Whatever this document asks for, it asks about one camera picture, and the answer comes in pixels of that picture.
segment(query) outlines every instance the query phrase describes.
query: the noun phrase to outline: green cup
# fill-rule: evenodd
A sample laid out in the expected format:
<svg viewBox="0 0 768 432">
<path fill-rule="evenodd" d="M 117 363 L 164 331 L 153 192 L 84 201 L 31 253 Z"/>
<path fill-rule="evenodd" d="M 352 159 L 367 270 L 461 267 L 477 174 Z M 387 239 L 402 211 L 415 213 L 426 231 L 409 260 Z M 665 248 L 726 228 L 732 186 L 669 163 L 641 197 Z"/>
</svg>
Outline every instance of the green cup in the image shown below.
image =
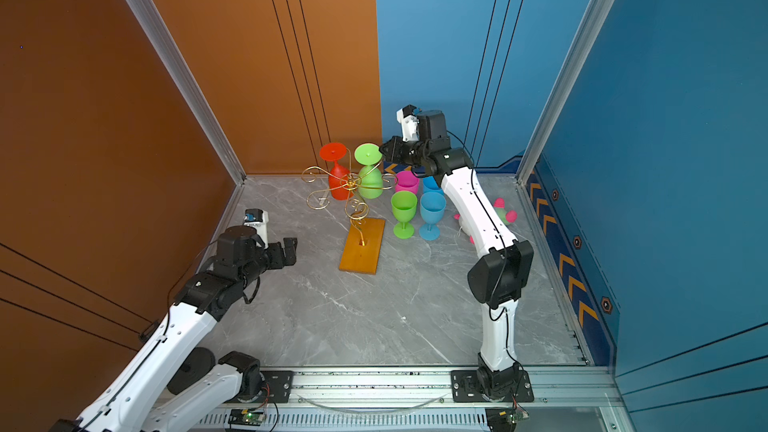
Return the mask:
<svg viewBox="0 0 768 432">
<path fill-rule="evenodd" d="M 413 192 L 401 190 L 392 196 L 392 214 L 400 222 L 393 231 L 398 238 L 413 236 L 413 226 L 409 222 L 416 215 L 417 205 L 418 199 Z"/>
</svg>

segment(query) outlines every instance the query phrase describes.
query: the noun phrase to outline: blue cup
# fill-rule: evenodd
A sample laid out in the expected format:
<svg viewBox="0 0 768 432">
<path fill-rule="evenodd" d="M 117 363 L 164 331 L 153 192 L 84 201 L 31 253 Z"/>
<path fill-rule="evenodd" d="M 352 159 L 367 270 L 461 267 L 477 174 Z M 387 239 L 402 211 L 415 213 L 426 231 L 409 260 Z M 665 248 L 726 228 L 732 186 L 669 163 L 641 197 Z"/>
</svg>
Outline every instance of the blue cup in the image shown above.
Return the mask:
<svg viewBox="0 0 768 432">
<path fill-rule="evenodd" d="M 440 236 L 440 228 L 436 224 L 446 213 L 446 197 L 439 192 L 425 192 L 419 202 L 419 211 L 426 224 L 418 229 L 418 234 L 424 240 L 435 240 Z"/>
<path fill-rule="evenodd" d="M 440 186 L 437 185 L 437 181 L 435 180 L 434 177 L 423 178 L 422 184 L 424 185 L 424 193 L 437 192 L 442 196 L 445 195 L 445 192 L 443 192 Z"/>
</svg>

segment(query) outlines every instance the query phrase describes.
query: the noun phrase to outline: blue wall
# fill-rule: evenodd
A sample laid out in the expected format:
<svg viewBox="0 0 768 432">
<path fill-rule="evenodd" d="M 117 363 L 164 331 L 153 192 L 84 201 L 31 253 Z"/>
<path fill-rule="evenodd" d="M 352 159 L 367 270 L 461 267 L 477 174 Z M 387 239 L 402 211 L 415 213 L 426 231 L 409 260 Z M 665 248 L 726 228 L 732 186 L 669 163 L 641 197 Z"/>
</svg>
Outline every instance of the blue wall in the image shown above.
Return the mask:
<svg viewBox="0 0 768 432">
<path fill-rule="evenodd" d="M 474 143 L 478 164 L 499 166 L 524 150 L 589 0 L 521 2 L 498 0 L 494 9 L 494 0 L 376 0 L 384 139 L 400 135 L 394 112 L 409 103 L 443 110 L 464 138 L 475 98 L 467 146 Z"/>
<path fill-rule="evenodd" d="M 764 391 L 656 407 L 765 386 L 768 360 L 634 390 L 768 354 L 761 328 L 665 360 L 768 320 L 767 10 L 616 0 L 544 149 L 618 302 L 617 382 L 640 432 L 766 418 Z"/>
</svg>

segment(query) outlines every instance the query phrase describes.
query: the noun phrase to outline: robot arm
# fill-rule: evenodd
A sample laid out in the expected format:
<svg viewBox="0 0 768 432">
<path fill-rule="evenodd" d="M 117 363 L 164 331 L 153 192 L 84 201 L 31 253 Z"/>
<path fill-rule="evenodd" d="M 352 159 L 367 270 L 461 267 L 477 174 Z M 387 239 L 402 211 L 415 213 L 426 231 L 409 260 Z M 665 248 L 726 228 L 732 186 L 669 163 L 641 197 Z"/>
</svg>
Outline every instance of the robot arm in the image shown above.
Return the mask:
<svg viewBox="0 0 768 432">
<path fill-rule="evenodd" d="M 514 312 L 528 283 L 533 247 L 520 242 L 496 215 L 466 150 L 451 148 L 442 112 L 417 115 L 414 106 L 407 106 L 397 112 L 397 119 L 403 137 L 389 139 L 380 148 L 382 154 L 390 162 L 424 167 L 434 176 L 475 239 L 478 262 L 467 280 L 482 305 L 478 380 L 488 397 L 504 398 L 520 368 L 514 359 Z"/>
<path fill-rule="evenodd" d="M 246 217 L 255 227 L 229 227 L 218 237 L 216 255 L 184 285 L 165 319 L 118 378 L 81 412 L 77 422 L 60 420 L 52 432 L 188 430 L 222 402 L 236 395 L 258 394 L 259 361 L 230 352 L 208 375 L 150 414 L 192 349 L 232 304 L 240 298 L 248 302 L 245 288 L 256 281 L 258 291 L 264 271 L 296 263 L 297 240 L 283 239 L 284 248 L 279 242 L 265 244 L 266 214 L 258 209 L 246 212 L 251 212 Z"/>
</svg>

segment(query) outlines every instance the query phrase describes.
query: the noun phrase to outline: chevron stripe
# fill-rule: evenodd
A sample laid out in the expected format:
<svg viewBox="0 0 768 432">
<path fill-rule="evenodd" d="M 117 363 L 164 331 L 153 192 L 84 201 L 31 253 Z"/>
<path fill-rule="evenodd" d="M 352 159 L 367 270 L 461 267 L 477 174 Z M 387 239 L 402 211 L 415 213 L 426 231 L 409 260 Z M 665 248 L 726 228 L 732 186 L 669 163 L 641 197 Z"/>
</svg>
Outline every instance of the chevron stripe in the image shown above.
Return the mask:
<svg viewBox="0 0 768 432">
<path fill-rule="evenodd" d="M 578 281 L 575 278 L 573 278 L 573 276 L 571 275 L 571 277 L 568 277 L 568 296 L 571 298 L 571 300 L 574 299 L 574 285 L 576 287 L 579 287 L 584 292 L 587 291 L 587 289 L 584 286 L 584 284 L 582 284 L 580 281 Z"/>
<path fill-rule="evenodd" d="M 560 254 L 560 276 L 563 276 L 563 263 L 565 264 L 571 264 L 574 267 L 576 267 L 576 264 L 574 264 L 574 261 L 572 258 L 567 256 L 566 254 Z"/>
<path fill-rule="evenodd" d="M 542 214 L 541 214 L 542 206 L 549 206 L 549 202 L 547 202 L 546 200 L 544 200 L 542 198 L 537 198 L 536 199 L 536 217 L 541 217 L 542 216 Z"/>
<path fill-rule="evenodd" d="M 592 317 L 594 317 L 594 320 L 600 321 L 598 318 L 598 313 L 592 310 L 590 306 L 580 301 L 578 303 L 578 322 L 581 325 L 581 328 L 584 328 L 584 312 L 587 312 Z"/>
<path fill-rule="evenodd" d="M 558 221 L 554 220 L 554 217 L 544 214 L 544 235 L 547 235 L 547 222 L 558 223 Z"/>
<path fill-rule="evenodd" d="M 531 202 L 533 201 L 533 189 L 538 188 L 539 190 L 542 189 L 542 186 L 539 184 L 531 184 Z"/>
</svg>

